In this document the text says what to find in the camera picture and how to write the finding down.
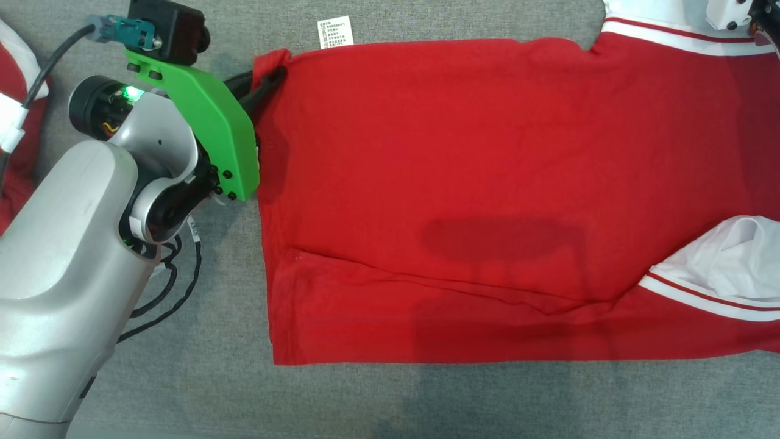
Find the black cable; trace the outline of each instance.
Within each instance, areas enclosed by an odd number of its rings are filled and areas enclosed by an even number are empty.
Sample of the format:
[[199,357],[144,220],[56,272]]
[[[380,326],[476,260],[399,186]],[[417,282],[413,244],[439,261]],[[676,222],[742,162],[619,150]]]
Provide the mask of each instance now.
[[3,183],[5,182],[5,170],[8,169],[10,159],[11,155],[7,152],[0,155],[0,199],[2,199]]
[[77,43],[81,38],[86,37],[87,35],[93,33],[95,31],[95,25],[89,24],[85,27],[82,27],[81,29],[77,30],[73,35],[68,37],[67,40],[65,40],[58,48],[54,51],[54,53],[51,54],[49,57],[49,60],[46,62],[46,65],[43,69],[41,69],[41,72],[38,74],[38,76],[35,78],[35,81],[33,82],[32,87],[30,87],[30,92],[27,95],[27,98],[24,99],[24,102],[22,102],[22,108],[29,109],[30,106],[33,104],[33,101],[35,100],[35,97],[38,95],[38,92],[41,90],[41,87],[44,84],[44,81],[46,81],[46,77],[49,76],[52,69],[54,69],[54,66],[57,65],[57,62],[62,58],[63,55],[65,55],[65,52],[68,51],[75,43]]
[[160,303],[162,303],[162,301],[164,301],[165,298],[168,297],[168,294],[171,294],[171,290],[173,289],[173,286],[176,285],[176,278],[179,276],[179,270],[176,268],[175,265],[173,265],[173,259],[182,250],[182,238],[180,238],[179,235],[176,235],[176,245],[169,244],[169,243],[165,243],[163,245],[166,248],[170,248],[172,250],[171,254],[163,258],[161,261],[163,264],[165,264],[165,268],[171,271],[171,274],[168,276],[168,283],[165,285],[165,288],[162,289],[162,291],[160,292],[160,294],[158,294],[156,298],[150,300],[146,305],[139,306],[138,308],[134,309],[133,312],[130,313],[130,319],[136,319],[138,317],[141,317],[147,312],[150,312],[157,305],[160,305]]
[[193,293],[193,290],[195,289],[195,285],[197,284],[197,279],[200,276],[200,264],[203,262],[203,258],[200,255],[200,242],[195,243],[195,271],[193,272],[193,279],[192,282],[190,282],[190,285],[187,287],[187,291],[185,291],[184,296],[179,299],[178,302],[176,302],[175,305],[173,305],[173,308],[163,313],[161,316],[159,316],[157,319],[152,320],[149,323],[145,323],[133,330],[129,330],[125,332],[124,334],[119,336],[119,340],[116,342],[116,344],[122,343],[123,341],[127,340],[128,338],[138,335],[145,330],[154,327],[158,323],[162,322],[163,320],[169,318],[173,315],[174,312],[179,311],[179,308],[181,308],[185,302],[187,302],[187,299],[190,298],[190,296]]

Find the green plastic mount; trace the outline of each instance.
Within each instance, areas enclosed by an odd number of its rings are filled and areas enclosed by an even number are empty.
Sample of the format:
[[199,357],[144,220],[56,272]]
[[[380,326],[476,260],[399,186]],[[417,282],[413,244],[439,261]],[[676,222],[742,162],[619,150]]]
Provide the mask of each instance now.
[[[222,190],[246,201],[260,184],[254,126],[228,88],[194,67],[168,64],[131,51],[125,55],[140,66],[139,80],[168,93],[208,152],[211,164],[217,166]],[[161,79],[149,77],[149,72],[160,73]],[[225,177],[225,171],[231,178]]]

